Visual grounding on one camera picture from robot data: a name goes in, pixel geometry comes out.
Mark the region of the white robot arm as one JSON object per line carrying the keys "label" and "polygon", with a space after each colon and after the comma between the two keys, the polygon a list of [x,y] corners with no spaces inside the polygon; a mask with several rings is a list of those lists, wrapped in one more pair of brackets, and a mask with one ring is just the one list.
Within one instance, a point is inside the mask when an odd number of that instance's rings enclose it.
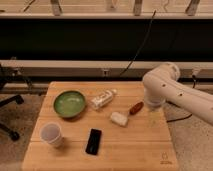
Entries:
{"label": "white robot arm", "polygon": [[145,104],[159,108],[168,100],[213,125],[213,95],[179,83],[179,77],[180,69],[172,62],[147,72],[142,79]]}

